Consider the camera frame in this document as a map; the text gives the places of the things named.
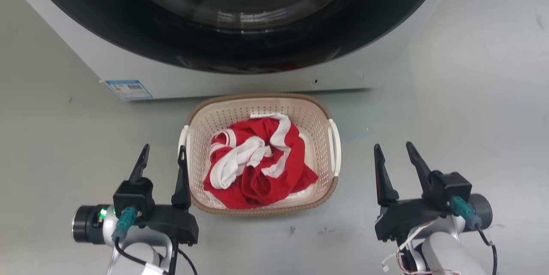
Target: beige plastic basket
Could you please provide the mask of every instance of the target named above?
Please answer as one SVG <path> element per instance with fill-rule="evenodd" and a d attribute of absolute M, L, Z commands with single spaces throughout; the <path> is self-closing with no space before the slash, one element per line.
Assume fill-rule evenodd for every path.
<path fill-rule="evenodd" d="M 204 192 L 203 182 L 210 169 L 208 148 L 215 132 L 256 113 L 287 115 L 305 142 L 305 163 L 318 175 L 318 181 L 286 199 L 268 206 L 229 210 L 218 199 Z M 341 170 L 341 142 L 328 109 L 316 99 L 301 94 L 250 94 L 217 97 L 199 105 L 181 131 L 179 147 L 187 148 L 191 200 L 196 207 L 212 214 L 262 216 L 312 209 L 332 196 Z"/>

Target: floor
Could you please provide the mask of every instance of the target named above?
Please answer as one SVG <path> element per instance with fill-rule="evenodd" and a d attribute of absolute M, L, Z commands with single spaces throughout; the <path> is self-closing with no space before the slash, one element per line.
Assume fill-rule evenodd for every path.
<path fill-rule="evenodd" d="M 179 132 L 202 99 L 123 102 L 24 0 L 0 6 L 2 273 L 102 274 L 110 249 L 72 240 L 74 212 L 109 203 L 146 143 L 154 198 L 168 203 Z M 335 194 L 272 218 L 193 207 L 200 238 L 186 252 L 200 275 L 384 274 L 380 262 L 396 246 L 374 233 L 373 146 L 381 144 L 400 197 L 419 197 L 408 140 L 431 169 L 459 171 L 488 198 L 500 274 L 545 273 L 549 0 L 443 0 L 382 87 L 314 97 L 341 134 Z M 491 272 L 478 235 L 462 242 Z M 188 273 L 179 259 L 178 274 Z"/>

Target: teal connector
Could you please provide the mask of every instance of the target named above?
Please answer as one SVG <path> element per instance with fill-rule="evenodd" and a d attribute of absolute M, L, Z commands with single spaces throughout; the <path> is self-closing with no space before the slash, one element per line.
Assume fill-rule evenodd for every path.
<path fill-rule="evenodd" d="M 452 211 L 465 219 L 465 223 L 471 230 L 476 230 L 477 227 L 482 227 L 482 220 L 477 215 L 477 212 L 465 202 L 461 197 L 453 197 L 450 203 Z"/>
<path fill-rule="evenodd" d="M 135 207 L 126 207 L 116 223 L 116 229 L 112 232 L 112 241 L 115 242 L 117 238 L 120 239 L 120 242 L 124 241 L 128 235 L 128 230 L 135 223 L 136 219 L 137 210 Z"/>

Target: blue and white sticker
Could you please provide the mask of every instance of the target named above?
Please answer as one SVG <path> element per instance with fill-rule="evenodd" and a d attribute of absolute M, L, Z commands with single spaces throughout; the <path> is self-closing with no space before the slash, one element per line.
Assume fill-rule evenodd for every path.
<path fill-rule="evenodd" d="M 153 98 L 139 80 L 110 80 L 105 83 L 124 100 Z"/>

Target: white fabric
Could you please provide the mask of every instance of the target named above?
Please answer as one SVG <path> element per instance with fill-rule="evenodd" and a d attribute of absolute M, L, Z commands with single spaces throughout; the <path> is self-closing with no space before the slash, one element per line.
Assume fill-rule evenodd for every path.
<path fill-rule="evenodd" d="M 290 130 L 290 119 L 287 115 L 280 113 L 255 114 L 251 118 L 272 118 L 279 120 L 278 128 L 271 136 L 269 143 L 272 147 L 284 152 L 277 163 L 270 167 L 261 169 L 264 175 L 277 178 L 286 169 L 286 160 L 292 150 L 284 142 L 288 131 Z M 225 156 L 219 159 L 211 169 L 210 182 L 215 189 L 227 189 L 236 180 L 237 176 L 242 175 L 245 167 L 257 167 L 263 157 L 271 157 L 272 150 L 265 146 L 265 141 L 258 136 L 248 138 L 243 144 L 236 146 L 237 140 L 233 130 L 220 130 L 214 134 L 214 138 L 224 135 L 225 144 L 214 143 L 210 146 L 209 156 L 220 148 L 233 148 Z"/>
<path fill-rule="evenodd" d="M 143 270 L 143 273 L 141 275 L 162 275 L 164 273 L 164 269 L 152 265 L 150 263 L 145 264 L 145 269 Z"/>

